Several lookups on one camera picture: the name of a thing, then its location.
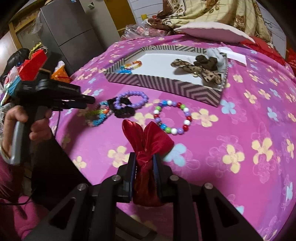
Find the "pink sleeved left forearm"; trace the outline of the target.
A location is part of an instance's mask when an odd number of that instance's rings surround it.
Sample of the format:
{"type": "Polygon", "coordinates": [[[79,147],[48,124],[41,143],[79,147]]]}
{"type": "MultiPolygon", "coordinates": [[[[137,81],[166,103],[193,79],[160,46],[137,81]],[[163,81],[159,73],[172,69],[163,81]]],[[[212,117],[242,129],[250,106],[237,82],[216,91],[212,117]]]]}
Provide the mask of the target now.
{"type": "Polygon", "coordinates": [[[23,195],[22,166],[1,159],[1,240],[24,240],[48,214],[48,210],[23,195]]]}

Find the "person's left hand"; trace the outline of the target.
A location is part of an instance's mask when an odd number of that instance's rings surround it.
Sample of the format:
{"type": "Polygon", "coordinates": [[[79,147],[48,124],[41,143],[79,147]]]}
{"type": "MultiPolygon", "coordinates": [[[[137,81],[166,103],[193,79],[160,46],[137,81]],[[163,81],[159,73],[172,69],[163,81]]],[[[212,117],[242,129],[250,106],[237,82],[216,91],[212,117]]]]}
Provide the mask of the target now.
{"type": "MultiPolygon", "coordinates": [[[[35,121],[31,126],[30,140],[44,141],[52,137],[52,131],[49,127],[49,118],[52,116],[52,111],[47,110],[45,117],[41,120],[35,121]]],[[[25,123],[28,120],[28,115],[23,107],[17,105],[10,109],[4,118],[3,138],[1,141],[1,149],[11,157],[11,147],[13,141],[13,132],[17,121],[25,123]]]]}

